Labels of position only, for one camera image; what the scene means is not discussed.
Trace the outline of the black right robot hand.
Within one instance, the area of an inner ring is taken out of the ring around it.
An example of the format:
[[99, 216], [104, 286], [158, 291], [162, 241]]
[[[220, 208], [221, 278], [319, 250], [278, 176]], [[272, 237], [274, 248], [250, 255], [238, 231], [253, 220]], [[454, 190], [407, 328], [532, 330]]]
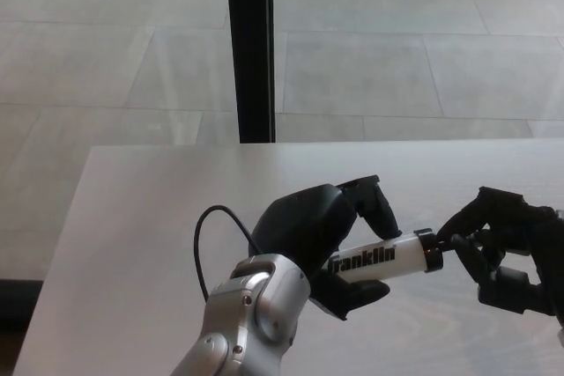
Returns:
[[[478, 285], [478, 301], [513, 313], [527, 310], [563, 322], [563, 216], [522, 195], [482, 187], [437, 233]], [[507, 253], [532, 258], [539, 278], [503, 267]]]

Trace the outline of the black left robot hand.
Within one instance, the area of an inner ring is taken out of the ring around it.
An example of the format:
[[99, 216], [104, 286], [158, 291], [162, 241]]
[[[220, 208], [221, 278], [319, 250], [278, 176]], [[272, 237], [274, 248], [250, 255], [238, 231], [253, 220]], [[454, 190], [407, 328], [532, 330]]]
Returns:
[[249, 255], [282, 254], [305, 272], [309, 299], [327, 314], [344, 321], [352, 310], [370, 305], [390, 293], [379, 280], [347, 283], [323, 269], [338, 251], [357, 217], [362, 217], [382, 240], [401, 231], [376, 175], [337, 186], [323, 184], [274, 201], [259, 218]]

